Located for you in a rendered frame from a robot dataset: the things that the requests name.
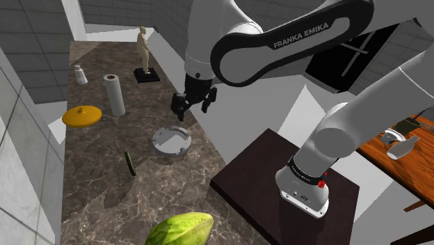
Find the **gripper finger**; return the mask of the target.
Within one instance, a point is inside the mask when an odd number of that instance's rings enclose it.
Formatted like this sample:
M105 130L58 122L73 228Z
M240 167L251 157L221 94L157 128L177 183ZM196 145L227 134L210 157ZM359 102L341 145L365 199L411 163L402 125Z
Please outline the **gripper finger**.
M191 104L188 102L186 94L173 94L170 108L180 122L184 121L184 114L190 107Z
M212 85L208 95L205 97L205 99L202 102L201 110L203 113L206 113L210 104L216 101L216 94L217 94L217 87Z

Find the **grey round ashtray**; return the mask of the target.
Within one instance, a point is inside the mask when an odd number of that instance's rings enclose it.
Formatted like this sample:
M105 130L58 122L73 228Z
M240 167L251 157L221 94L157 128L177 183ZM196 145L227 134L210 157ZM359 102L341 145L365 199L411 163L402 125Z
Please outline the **grey round ashtray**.
M186 129L169 126L158 129L152 137L152 143L158 154L165 157L178 157L188 152L192 138Z

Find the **beige human figure statue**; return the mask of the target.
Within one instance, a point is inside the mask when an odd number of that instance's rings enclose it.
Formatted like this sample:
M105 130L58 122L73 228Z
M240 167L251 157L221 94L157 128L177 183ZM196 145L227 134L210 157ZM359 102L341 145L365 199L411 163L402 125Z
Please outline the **beige human figure statue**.
M149 67L150 48L148 46L145 34L147 33L144 26L139 27L136 46L137 51L142 59L142 67L134 70L134 76L138 83L148 83L160 81L158 74L153 68Z

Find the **white paper towel roll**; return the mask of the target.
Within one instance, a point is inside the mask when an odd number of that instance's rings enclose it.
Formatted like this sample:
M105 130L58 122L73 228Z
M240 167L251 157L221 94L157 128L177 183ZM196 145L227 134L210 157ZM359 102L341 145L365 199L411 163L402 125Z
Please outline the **white paper towel roll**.
M124 115L125 108L118 76L115 74L106 74L103 80L113 115Z

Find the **green cucumber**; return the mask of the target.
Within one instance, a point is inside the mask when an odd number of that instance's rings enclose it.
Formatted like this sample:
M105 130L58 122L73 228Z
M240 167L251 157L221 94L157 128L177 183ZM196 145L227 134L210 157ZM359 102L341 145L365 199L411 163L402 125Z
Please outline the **green cucumber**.
M131 155L129 154L128 151L125 151L124 156L125 156L125 159L126 159L126 162L127 162L127 165L128 165L128 168L129 168L131 175L136 176L136 171L135 171L135 168L133 166Z

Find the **dark robot stand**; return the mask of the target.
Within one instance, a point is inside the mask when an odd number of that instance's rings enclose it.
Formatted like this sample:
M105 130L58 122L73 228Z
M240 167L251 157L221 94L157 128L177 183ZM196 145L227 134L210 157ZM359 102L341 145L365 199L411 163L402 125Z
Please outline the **dark robot stand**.
M359 186L333 169L329 208L316 219L285 201L275 174L298 147L266 129L212 179L210 186L270 245L350 245Z

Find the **yellow pot lid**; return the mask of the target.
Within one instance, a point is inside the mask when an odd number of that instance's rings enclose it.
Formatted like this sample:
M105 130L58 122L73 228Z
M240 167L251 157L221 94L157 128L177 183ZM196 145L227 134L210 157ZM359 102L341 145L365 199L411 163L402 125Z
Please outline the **yellow pot lid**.
M76 106L66 111L62 121L68 127L82 128L94 125L102 117L102 111L95 106Z

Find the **white salt shaker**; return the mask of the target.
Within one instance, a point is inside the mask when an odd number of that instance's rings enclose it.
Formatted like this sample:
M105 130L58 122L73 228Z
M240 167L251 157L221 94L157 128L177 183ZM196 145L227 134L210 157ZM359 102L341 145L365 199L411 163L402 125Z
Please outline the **white salt shaker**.
M88 83L88 80L86 78L86 75L83 71L83 69L81 68L80 65L75 65L74 66L74 72L75 72L75 76L76 76L76 81L78 84L80 85L84 85Z

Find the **green melon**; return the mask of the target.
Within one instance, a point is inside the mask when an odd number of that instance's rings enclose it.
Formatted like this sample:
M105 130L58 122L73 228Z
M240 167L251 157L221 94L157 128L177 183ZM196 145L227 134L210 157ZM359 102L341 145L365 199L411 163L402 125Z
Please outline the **green melon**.
M144 245L206 245L214 218L203 212L174 215L156 225Z

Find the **dark window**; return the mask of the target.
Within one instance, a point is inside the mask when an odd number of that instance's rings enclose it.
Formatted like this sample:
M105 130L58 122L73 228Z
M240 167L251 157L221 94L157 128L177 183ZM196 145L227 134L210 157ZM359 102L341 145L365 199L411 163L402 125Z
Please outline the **dark window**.
M303 76L331 93L348 91L397 27L359 35L313 55Z

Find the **wooden table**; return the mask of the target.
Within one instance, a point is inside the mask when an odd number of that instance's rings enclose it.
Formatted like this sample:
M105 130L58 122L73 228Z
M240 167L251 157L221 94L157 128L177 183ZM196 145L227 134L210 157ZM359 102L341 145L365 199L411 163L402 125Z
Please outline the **wooden table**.
M381 187L379 197L357 216L360 222L356 227L384 214L382 221L362 231L363 235L379 236L370 244L416 245L423 237L423 245L434 245L434 133L423 127L410 132L407 139L418 136L419 140L398 160L387 156L391 146L383 144L381 136L365 143L357 153L392 181L388 187Z

